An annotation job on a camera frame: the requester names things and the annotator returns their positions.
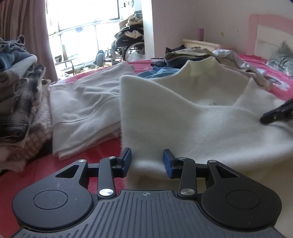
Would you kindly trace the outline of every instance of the brown curtain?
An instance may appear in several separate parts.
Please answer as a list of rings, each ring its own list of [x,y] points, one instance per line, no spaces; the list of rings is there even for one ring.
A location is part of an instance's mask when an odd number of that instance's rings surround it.
[[[27,51],[37,56],[37,64],[46,67],[44,78],[57,81],[45,11],[45,0],[2,1],[0,3],[0,37],[11,40],[24,35]]]

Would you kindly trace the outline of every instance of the gray pillow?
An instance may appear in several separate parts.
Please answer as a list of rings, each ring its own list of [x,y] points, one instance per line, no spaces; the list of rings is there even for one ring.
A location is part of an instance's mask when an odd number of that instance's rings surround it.
[[[285,71],[284,73],[293,80],[293,52],[284,41],[269,58],[267,65],[281,72]]]

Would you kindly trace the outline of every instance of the plaid shirt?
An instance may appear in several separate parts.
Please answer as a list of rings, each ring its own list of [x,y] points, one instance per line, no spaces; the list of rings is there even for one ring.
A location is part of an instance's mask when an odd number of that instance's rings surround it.
[[[31,66],[24,74],[23,77],[28,78],[28,83],[15,103],[14,112],[0,115],[0,142],[15,143],[25,138],[30,127],[30,113],[43,70],[42,65]]]

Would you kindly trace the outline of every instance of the nightstand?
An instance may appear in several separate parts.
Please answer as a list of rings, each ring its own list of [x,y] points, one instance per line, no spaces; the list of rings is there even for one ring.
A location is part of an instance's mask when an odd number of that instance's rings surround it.
[[[187,48],[201,47],[201,48],[207,48],[211,52],[213,52],[214,50],[218,50],[218,49],[233,50],[233,47],[230,47],[230,46],[219,45],[219,44],[215,44],[215,43],[209,43],[206,41],[198,41],[198,40],[184,39],[183,44]]]

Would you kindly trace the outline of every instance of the metal screw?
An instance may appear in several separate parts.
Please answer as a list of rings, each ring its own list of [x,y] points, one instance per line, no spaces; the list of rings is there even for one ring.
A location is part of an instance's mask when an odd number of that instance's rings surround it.
[[[112,189],[109,189],[109,188],[104,188],[104,189],[101,189],[99,191],[99,194],[102,195],[102,196],[110,196],[114,193],[114,191]]]
[[[184,196],[191,196],[195,193],[195,191],[191,188],[184,188],[180,191],[180,193]]]

